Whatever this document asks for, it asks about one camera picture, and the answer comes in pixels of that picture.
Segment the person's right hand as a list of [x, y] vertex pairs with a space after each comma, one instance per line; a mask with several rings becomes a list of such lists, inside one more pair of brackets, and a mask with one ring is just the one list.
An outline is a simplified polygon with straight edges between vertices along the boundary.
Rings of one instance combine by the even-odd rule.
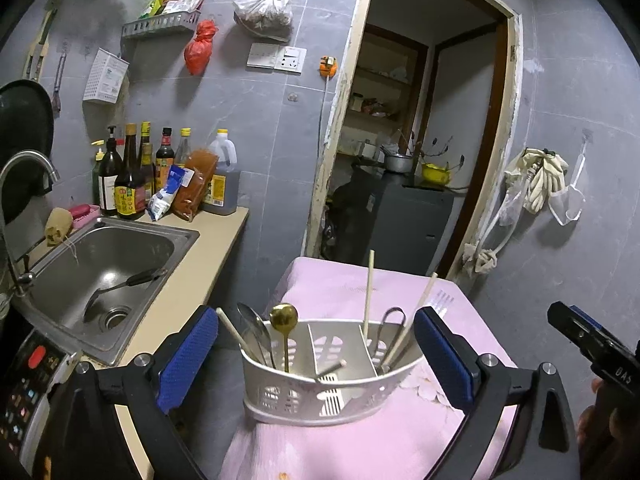
[[591, 382], [594, 403], [579, 416], [576, 437], [582, 479], [639, 478], [639, 400], [607, 382]]

